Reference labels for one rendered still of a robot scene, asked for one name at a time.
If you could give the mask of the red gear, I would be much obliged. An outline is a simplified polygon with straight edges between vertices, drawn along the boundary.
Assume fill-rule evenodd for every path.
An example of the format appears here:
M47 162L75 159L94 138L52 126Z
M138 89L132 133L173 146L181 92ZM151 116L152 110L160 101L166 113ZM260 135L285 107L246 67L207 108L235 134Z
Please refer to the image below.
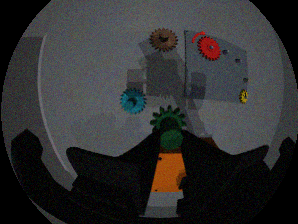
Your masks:
M218 44L216 43L217 40L213 40L213 37L210 39L209 36L201 37L201 39L198 40L200 41L198 41L197 47L200 47L198 48L198 51L204 53L202 56L206 57L206 59L209 57L210 61L218 60L217 57L220 57L221 55L221 47L218 47ZM209 45L213 45L214 48L210 49Z

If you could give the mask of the brown gear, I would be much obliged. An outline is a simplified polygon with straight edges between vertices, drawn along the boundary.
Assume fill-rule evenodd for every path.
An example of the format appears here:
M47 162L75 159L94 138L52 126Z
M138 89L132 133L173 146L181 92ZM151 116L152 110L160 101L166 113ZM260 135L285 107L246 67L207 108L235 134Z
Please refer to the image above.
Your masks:
M152 32L152 35L150 35L150 39L152 40L150 41L150 44L153 44L152 47L154 47L154 49L158 49L160 48L160 52L162 49L162 52L166 51L169 52L169 48L172 49L173 51L173 47L176 48L176 45L174 44L178 44L176 43L176 41L178 41L178 39L176 39L177 36L174 36L174 34L176 34L176 32L172 31L168 31L169 28L162 28L162 30L160 30L160 28L158 28L158 31L156 30L156 32Z

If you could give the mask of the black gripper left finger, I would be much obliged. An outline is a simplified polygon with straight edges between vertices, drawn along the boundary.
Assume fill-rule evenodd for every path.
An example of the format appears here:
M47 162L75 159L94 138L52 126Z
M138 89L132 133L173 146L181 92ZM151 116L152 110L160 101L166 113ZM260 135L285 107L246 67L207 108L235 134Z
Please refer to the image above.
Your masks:
M100 155L97 152L71 147L67 149L67 157L77 176L85 176L102 184L130 190L138 216L144 216L152 190L160 145L161 129L157 128L145 140L121 156Z

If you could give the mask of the teal gear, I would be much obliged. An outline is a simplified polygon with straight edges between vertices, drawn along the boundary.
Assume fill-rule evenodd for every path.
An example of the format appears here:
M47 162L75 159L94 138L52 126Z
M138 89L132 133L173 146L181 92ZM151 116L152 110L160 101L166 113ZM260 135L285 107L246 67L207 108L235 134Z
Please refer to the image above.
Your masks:
M138 115L140 115L140 111L142 111L142 109L145 109L145 105L146 103L144 103L144 101L146 101L146 99L144 99L145 95L142 95L142 92L140 92L140 89L132 88L128 89L126 88L126 92L124 91L124 95L121 95L122 99L120 99L122 101L122 108L124 108L124 112L126 111L126 113L130 112L130 115L132 115L132 113L134 113L134 115L136 115L136 113L138 113Z

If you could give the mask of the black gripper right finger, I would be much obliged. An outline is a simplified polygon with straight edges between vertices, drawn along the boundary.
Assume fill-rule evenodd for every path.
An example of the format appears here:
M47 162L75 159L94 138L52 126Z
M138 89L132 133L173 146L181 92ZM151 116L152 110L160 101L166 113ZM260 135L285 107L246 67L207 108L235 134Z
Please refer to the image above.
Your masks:
M269 145L230 155L189 131L182 132L181 156L188 177L192 213L205 212L239 171L265 159Z

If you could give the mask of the yellow gear with black stripe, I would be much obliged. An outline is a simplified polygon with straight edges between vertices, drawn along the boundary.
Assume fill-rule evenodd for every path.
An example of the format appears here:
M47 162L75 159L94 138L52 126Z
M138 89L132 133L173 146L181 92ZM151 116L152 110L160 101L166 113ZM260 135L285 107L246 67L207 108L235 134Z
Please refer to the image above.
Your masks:
M247 97L247 99L245 99L245 95L247 96L247 92L245 91L245 89L242 89L241 92L239 92L239 103L245 104L247 99L249 99L249 97Z

